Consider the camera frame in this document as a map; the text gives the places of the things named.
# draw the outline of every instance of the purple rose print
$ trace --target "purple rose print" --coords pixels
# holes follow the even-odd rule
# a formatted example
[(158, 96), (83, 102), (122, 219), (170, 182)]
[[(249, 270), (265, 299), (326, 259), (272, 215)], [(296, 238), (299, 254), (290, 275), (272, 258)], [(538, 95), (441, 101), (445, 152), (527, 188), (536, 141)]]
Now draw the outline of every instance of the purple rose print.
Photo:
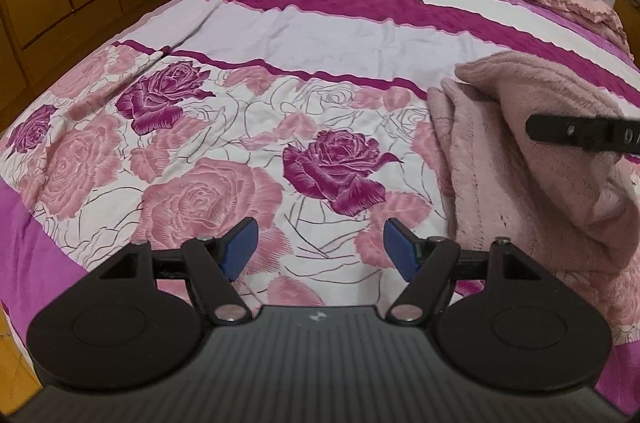
[(380, 154), (373, 138), (348, 130), (323, 130), (306, 150), (292, 145), (282, 153), (284, 177), (307, 197), (326, 199), (331, 209), (353, 217), (385, 200), (385, 188), (367, 177), (382, 165), (399, 162)]
[(156, 129), (170, 129), (183, 113), (176, 104), (185, 98), (203, 100), (215, 96), (200, 89), (209, 71), (198, 73), (198, 70), (191, 61), (169, 64), (128, 88), (116, 102), (116, 108), (122, 116), (133, 120), (131, 127), (140, 136)]
[(13, 147), (11, 154), (24, 154), (29, 149), (36, 148), (50, 129), (51, 114), (56, 111), (57, 108), (54, 106), (40, 106), (23, 123), (16, 126), (7, 142), (7, 146)]

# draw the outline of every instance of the pink towel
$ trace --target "pink towel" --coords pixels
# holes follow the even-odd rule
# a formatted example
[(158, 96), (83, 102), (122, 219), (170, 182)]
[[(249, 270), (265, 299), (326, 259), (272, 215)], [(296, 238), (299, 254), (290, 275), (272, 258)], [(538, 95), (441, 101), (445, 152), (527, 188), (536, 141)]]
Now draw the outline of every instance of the pink towel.
[(620, 108), (561, 64), (514, 51), (459, 65), (456, 76), (471, 85), (444, 79), (428, 98), (451, 168), (456, 240), (488, 249), (510, 237), (613, 327), (636, 326), (640, 212), (628, 163), (525, 131), (534, 113), (620, 117)]

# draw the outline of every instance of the metal pin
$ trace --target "metal pin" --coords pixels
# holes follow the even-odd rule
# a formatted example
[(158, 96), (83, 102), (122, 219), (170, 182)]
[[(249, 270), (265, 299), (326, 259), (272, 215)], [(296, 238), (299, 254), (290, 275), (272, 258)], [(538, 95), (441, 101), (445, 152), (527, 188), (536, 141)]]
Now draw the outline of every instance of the metal pin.
[(413, 304), (400, 304), (391, 310), (391, 316), (402, 322), (414, 322), (422, 315), (423, 311)]
[(238, 322), (246, 316), (246, 309), (238, 304), (223, 304), (216, 308), (214, 314), (220, 320)]

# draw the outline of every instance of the bed sheet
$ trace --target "bed sheet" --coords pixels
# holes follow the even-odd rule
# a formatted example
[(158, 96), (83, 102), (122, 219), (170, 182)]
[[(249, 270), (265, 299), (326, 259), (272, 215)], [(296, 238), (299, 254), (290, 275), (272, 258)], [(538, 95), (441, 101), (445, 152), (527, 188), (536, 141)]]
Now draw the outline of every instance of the bed sheet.
[[(619, 48), (520, 0), (176, 0), (145, 17), (0, 141), (0, 300), (17, 335), (130, 240), (178, 247), (246, 215), (260, 239), (236, 286), (253, 310), (385, 311), (404, 281), (384, 220), (427, 237), (452, 219), (426, 89), (509, 49), (570, 67), (640, 117), (640, 74)], [(186, 299), (184, 285), (158, 287)], [(627, 411), (639, 337), (636, 322), (614, 328), (601, 380)]]

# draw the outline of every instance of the wooden floor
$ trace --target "wooden floor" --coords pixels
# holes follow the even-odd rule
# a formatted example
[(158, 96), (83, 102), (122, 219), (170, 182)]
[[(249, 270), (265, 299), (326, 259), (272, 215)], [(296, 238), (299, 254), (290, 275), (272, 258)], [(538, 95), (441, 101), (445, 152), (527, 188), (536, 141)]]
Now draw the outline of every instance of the wooden floor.
[[(113, 22), (105, 31), (100, 32), (100, 35), (89, 39), (82, 47), (78, 48), (78, 50), (60, 63), (50, 74), (46, 75), (42, 79), (42, 85), (37, 92), (43, 93), (58, 78), (69, 71), (69, 69), (94, 49), (107, 42), (122, 30), (135, 24), (145, 13), (152, 12), (169, 1), (170, 0), (149, 0), (144, 5)], [(9, 116), (0, 118), (0, 130), (9, 125), (35, 98), (36, 96), (25, 97), (21, 107), (8, 112), (7, 114)], [(0, 271), (0, 280), (2, 280), (2, 271)], [(15, 345), (4, 311), (0, 308), (0, 412), (9, 414), (15, 411), (38, 392), (40, 388), (40, 383), (31, 366)]]

